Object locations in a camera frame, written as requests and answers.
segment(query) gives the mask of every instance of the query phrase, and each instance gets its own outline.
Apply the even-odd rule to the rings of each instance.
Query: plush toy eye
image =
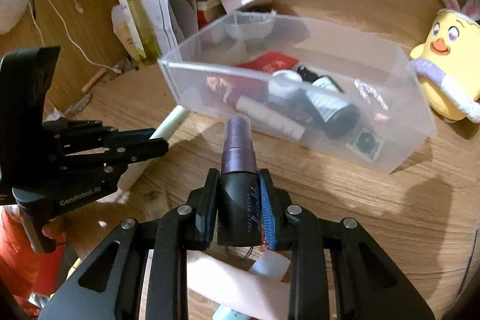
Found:
[[[458,30],[457,27],[452,26],[450,29],[448,29],[448,40],[453,43],[459,36],[460,31]]]
[[[438,34],[438,31],[440,30],[440,24],[437,22],[437,23],[435,24],[435,26],[433,27],[433,29],[434,29],[434,30],[433,30],[433,32],[434,32],[434,33],[433,33],[433,36],[436,37],[437,34]]]

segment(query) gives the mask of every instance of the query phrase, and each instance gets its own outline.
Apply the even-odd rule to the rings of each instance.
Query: white bottle cap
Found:
[[[281,69],[272,74],[273,78],[268,82],[268,96],[273,100],[293,98],[300,86],[296,82],[302,81],[302,77],[291,69]]]
[[[277,252],[266,251],[248,272],[265,278],[281,281],[290,266],[290,260]]]

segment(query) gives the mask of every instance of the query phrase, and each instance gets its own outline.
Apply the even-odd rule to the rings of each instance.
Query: yellow plush toy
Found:
[[[410,53],[430,106],[448,122],[480,123],[480,0],[443,0],[427,40]]]

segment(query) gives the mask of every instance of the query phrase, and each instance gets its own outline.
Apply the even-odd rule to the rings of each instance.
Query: white bag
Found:
[[[27,8],[28,0],[0,0],[0,34],[11,31]]]

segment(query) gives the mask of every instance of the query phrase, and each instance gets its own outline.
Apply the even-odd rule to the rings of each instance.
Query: metal screw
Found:
[[[177,212],[181,214],[182,216],[185,216],[186,214],[191,213],[191,206],[189,205],[181,205],[178,207]]]
[[[133,228],[136,225],[136,221],[133,218],[126,218],[121,222],[121,227],[123,229],[130,229]]]
[[[300,213],[302,212],[302,208],[299,207],[298,205],[290,205],[290,206],[286,209],[286,211],[287,211],[288,213],[290,213],[290,214],[295,215],[295,214],[300,214]]]
[[[358,224],[356,219],[347,217],[346,219],[343,220],[343,225],[346,226],[347,228],[357,228]]]

